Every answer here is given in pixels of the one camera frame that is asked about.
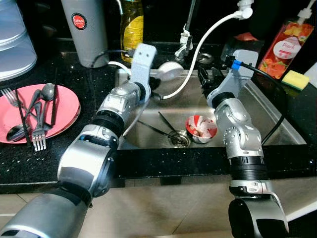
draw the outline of gray thermos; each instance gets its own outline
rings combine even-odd
[[[61,0],[80,63],[92,67],[96,57],[107,50],[103,0]],[[100,56],[94,68],[108,64],[109,56]]]

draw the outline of sink drain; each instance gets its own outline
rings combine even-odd
[[[173,130],[168,134],[168,141],[177,148],[184,148],[190,145],[190,139],[184,130]]]

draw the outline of black cable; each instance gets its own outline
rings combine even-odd
[[[285,119],[285,116],[287,114],[287,101],[288,101],[287,94],[286,94],[284,88],[282,88],[282,86],[275,79],[273,79],[270,75],[268,75],[267,73],[265,73],[257,68],[254,68],[248,64],[245,64],[243,62],[241,63],[241,66],[243,66],[244,68],[248,68],[250,70],[253,70],[254,72],[259,73],[262,76],[264,76],[265,78],[269,79],[272,83],[274,83],[277,86],[277,88],[280,91],[282,91],[283,96],[284,96],[284,110],[281,112],[281,117],[278,120],[278,122],[276,123],[276,125],[272,128],[272,130],[262,140],[261,145],[264,145],[267,142],[267,140],[271,137],[271,135],[276,131],[276,129],[282,124],[283,120]]]
[[[93,68],[96,61],[101,57],[104,56],[105,54],[108,53],[126,53],[124,50],[106,50],[106,51],[101,51],[95,58],[94,61],[91,63],[90,68]]]

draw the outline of chopstick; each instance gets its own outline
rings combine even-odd
[[[141,123],[141,124],[143,124],[143,125],[145,125],[145,126],[147,126],[148,128],[151,128],[153,131],[156,131],[157,133],[159,133],[159,134],[161,134],[161,135],[167,135],[168,137],[170,137],[169,134],[167,134],[167,133],[165,133],[164,131],[161,131],[161,130],[159,130],[159,129],[156,129],[155,127],[153,127],[153,126],[151,126],[151,125],[149,125],[149,124],[146,124],[145,122],[142,122],[142,121],[140,121],[140,120],[138,120],[138,122]]]
[[[52,108],[52,117],[51,125],[55,125],[56,121],[56,96],[57,96],[57,68],[55,69],[55,85],[54,85],[54,96],[53,96],[53,108]]]
[[[169,128],[172,130],[175,130],[175,128],[169,123],[169,121],[163,116],[162,113],[158,112],[158,114],[162,117],[163,121],[165,122],[166,125],[168,125]]]
[[[21,102],[20,102],[20,99],[19,99],[19,95],[18,95],[18,90],[17,89],[15,89],[15,96],[16,96],[16,99],[18,101],[18,107],[19,107],[19,112],[20,112],[22,124],[23,124],[23,131],[24,131],[25,138],[26,138],[26,144],[27,144],[27,146],[31,146],[31,140],[29,138],[28,130],[26,128],[25,118],[24,118],[23,113],[22,113],[22,106],[21,106]]]

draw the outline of stacked plastic lid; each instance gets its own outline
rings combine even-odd
[[[14,0],[0,0],[0,81],[29,71],[36,53]]]

